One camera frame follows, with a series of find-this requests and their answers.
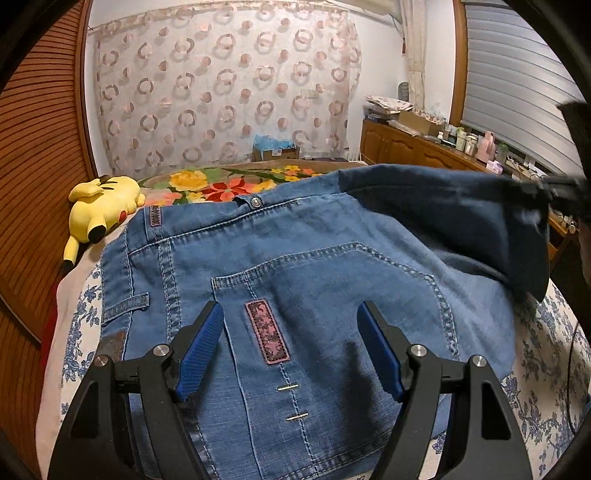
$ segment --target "red embroidered patch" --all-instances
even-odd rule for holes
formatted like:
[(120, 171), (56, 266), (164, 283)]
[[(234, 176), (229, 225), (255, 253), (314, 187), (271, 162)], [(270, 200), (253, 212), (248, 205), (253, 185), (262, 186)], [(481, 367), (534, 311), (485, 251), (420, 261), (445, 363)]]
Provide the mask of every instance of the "red embroidered patch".
[(287, 347), (267, 301), (250, 301), (246, 304), (246, 311), (251, 318), (252, 327), (267, 365), (287, 362), (290, 359), (290, 354), (287, 352)]

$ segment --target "wooden dresser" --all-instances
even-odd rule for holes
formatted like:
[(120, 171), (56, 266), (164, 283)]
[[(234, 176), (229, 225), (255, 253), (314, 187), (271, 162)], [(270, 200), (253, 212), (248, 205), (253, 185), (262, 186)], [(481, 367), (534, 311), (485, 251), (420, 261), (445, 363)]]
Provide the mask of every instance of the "wooden dresser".
[(376, 163), (403, 163), (451, 170), (487, 171), (484, 163), (421, 137), (413, 137), (389, 125), (363, 121), (361, 160)]

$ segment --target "white wall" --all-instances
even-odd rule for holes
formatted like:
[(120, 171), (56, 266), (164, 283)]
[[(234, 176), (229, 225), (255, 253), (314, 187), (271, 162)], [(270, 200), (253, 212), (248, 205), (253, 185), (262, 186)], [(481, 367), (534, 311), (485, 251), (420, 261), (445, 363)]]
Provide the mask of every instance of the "white wall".
[(449, 118), (456, 72), (456, 22), (453, 0), (426, 0), (427, 50), (425, 108)]
[[(194, 0), (95, 0), (90, 11), (90, 27), (101, 25), (110, 20), (172, 5), (191, 4)], [(361, 76), (355, 94), (349, 105), (349, 123), (347, 141), (349, 158), (357, 158), (363, 122), (363, 105), (366, 95), (398, 96), (398, 84), (407, 79), (406, 68), (402, 59), (402, 38), (396, 31), (392, 19), (388, 16), (364, 14), (352, 11), (359, 41), (361, 43)], [(86, 111), (93, 154), (99, 174), (111, 173), (105, 148), (102, 144), (99, 117), (95, 102), (95, 83), (93, 81), (92, 35), (86, 46)]]

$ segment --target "metal button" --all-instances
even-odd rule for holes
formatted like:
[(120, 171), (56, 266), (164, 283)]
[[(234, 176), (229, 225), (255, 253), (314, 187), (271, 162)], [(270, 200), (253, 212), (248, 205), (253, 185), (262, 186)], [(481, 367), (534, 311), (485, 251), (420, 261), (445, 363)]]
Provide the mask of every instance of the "metal button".
[(170, 351), (170, 347), (166, 344), (162, 344), (162, 345), (157, 345), (154, 347), (154, 355), (156, 356), (165, 356), (168, 355), (168, 352)]
[(427, 355), (427, 347), (425, 347), (423, 345), (418, 345), (418, 344), (413, 345), (410, 348), (410, 351), (413, 355), (419, 356), (419, 357)]
[(259, 197), (251, 198), (251, 206), (252, 206), (252, 208), (261, 208), (262, 207), (262, 200)]
[(474, 355), (472, 357), (472, 363), (477, 367), (485, 367), (488, 362), (482, 355)]
[(109, 363), (109, 357), (106, 355), (99, 355), (95, 358), (93, 362), (95, 367), (104, 367), (106, 364)]

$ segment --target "gray roller blind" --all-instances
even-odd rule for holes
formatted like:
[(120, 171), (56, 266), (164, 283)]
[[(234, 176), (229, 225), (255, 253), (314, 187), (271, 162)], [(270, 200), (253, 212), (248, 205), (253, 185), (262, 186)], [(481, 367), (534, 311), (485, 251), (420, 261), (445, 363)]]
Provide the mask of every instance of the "gray roller blind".
[(462, 123), (494, 132), (553, 170), (581, 174), (579, 155), (556, 105), (583, 96), (535, 30), (513, 10), (491, 1), (465, 2), (468, 78)]

